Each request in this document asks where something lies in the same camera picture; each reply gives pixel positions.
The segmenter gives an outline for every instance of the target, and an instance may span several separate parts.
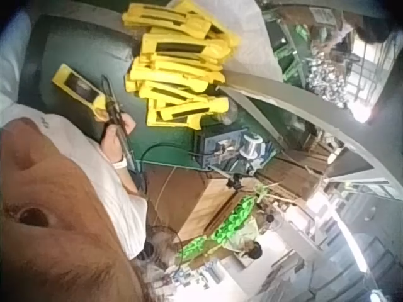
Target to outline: stack of yellow plastic parts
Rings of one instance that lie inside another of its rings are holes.
[[[221,84],[222,64],[239,39],[191,0],[174,8],[131,4],[125,26],[151,26],[125,76],[127,92],[148,99],[147,125],[200,129],[204,115],[225,113],[225,96],[203,94]]]

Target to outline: black wire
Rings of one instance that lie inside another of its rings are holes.
[[[143,178],[143,182],[144,182],[144,194],[147,194],[148,192],[148,183],[147,183],[147,176],[144,172],[144,168],[143,168],[143,163],[144,163],[144,157],[153,149],[155,148],[159,148],[159,147],[169,147],[169,148],[175,148],[178,150],[181,150],[183,152],[186,152],[187,154],[193,155],[193,156],[208,156],[208,155],[213,155],[215,152],[211,152],[211,153],[198,153],[198,152],[193,152],[193,151],[189,151],[185,148],[183,148],[180,145],[176,145],[175,143],[156,143],[155,145],[151,145],[150,147],[148,147],[143,154],[140,157],[140,175]]]
[[[182,266],[182,262],[183,262],[183,242],[181,240],[181,237],[179,237],[179,234],[177,233],[177,231],[175,231],[173,228],[171,228],[170,226],[167,225],[151,225],[150,226],[151,229],[155,229],[155,228],[165,228],[171,232],[173,232],[178,240],[179,240],[179,244],[181,245],[181,261],[179,262],[178,268],[176,269],[175,273],[172,275],[172,278],[176,276],[176,274],[179,272],[179,270],[181,269]]]

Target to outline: hand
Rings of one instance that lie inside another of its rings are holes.
[[[126,113],[122,113],[122,119],[127,134],[130,134],[135,128],[136,123],[132,117]],[[116,135],[117,130],[117,125],[109,125],[101,142],[101,150],[112,164],[121,161],[123,157],[122,146]]]

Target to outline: white wristband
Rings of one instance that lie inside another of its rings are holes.
[[[122,169],[122,168],[126,168],[127,167],[127,160],[126,157],[123,157],[123,159],[119,162],[115,162],[113,164],[113,167],[118,170],[118,169]]]

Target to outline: solder wire spool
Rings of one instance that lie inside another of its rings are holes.
[[[254,133],[243,134],[239,153],[246,159],[256,159],[259,156],[258,147],[263,143],[263,138]]]

